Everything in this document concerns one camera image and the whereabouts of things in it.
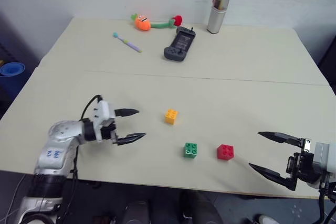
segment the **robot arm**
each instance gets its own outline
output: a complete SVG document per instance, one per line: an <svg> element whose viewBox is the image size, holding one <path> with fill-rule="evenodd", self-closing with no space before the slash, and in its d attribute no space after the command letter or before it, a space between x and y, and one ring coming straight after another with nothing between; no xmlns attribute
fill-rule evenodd
<svg viewBox="0 0 336 224"><path fill-rule="evenodd" d="M308 138L297 138L277 132L258 132L258 134L278 143L287 143L301 148L301 152L295 152L288 158L286 169L286 173L290 174L288 178L281 177L273 170L251 163L249 165L265 178L290 190L296 189L298 179L318 189L320 219L315 223L321 223L324 220L324 197L327 196L333 203L336 201L336 143L316 143L315 152L311 153L311 140Z"/></svg>
<svg viewBox="0 0 336 224"><path fill-rule="evenodd" d="M90 141L103 140L122 145L142 138L145 133L133 133L124 138L118 138L116 134L114 119L117 116L136 113L138 111L134 109L114 110L108 102L98 96L93 121L82 119L54 124L48 132L47 143L35 166L32 185L21 203L14 223L25 224L35 219L44 223L61 222L60 217L56 218L57 212L62 203L63 187L71 172L77 147Z"/></svg>

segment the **green toy stem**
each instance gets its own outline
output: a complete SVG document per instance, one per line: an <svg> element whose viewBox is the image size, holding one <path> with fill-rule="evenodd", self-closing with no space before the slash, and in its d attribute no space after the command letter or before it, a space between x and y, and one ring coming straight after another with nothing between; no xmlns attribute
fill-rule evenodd
<svg viewBox="0 0 336 224"><path fill-rule="evenodd" d="M167 23L159 23L159 24L151 23L151 27L152 28L166 28L166 27L176 28L176 26L174 26L174 23L175 23L175 20L170 19L169 22Z"/></svg>
<svg viewBox="0 0 336 224"><path fill-rule="evenodd" d="M133 21L135 21L135 19L136 19L137 16L138 16L138 15L135 13L135 14L131 15L131 19L132 19Z"/></svg>

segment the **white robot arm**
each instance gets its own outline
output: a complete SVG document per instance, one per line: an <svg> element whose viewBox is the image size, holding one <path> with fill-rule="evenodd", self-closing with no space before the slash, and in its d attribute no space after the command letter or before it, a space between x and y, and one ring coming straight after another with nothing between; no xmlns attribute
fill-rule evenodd
<svg viewBox="0 0 336 224"><path fill-rule="evenodd" d="M83 119L89 104L98 99L94 108L94 119ZM62 190L72 164L77 162L78 146L89 141L101 142L112 140L113 144L132 143L142 138L145 133L133 133L124 138L116 135L116 116L129 116L138 113L134 109L114 110L100 95L95 96L86 106L80 121L61 121L54 124L48 133L48 140L34 170L34 178L27 196L21 202L14 223L61 223L57 215L62 203Z"/></svg>

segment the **game controller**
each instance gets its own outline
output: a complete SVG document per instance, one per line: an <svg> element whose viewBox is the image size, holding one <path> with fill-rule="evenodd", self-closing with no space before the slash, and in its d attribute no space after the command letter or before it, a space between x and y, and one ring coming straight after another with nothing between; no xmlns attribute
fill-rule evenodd
<svg viewBox="0 0 336 224"><path fill-rule="evenodd" d="M193 31L193 28L190 30L182 26L176 29L176 33L174 41L169 47L164 49L163 53L169 60L183 61L196 33Z"/></svg>

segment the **red lego block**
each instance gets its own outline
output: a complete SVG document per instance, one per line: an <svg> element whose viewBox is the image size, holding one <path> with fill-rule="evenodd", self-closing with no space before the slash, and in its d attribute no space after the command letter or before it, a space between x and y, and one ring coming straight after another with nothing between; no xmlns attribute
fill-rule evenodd
<svg viewBox="0 0 336 224"><path fill-rule="evenodd" d="M234 156L235 156L235 153L233 150L233 146L231 145L221 144L217 148L217 158L218 159L230 160L231 158L234 158Z"/></svg>

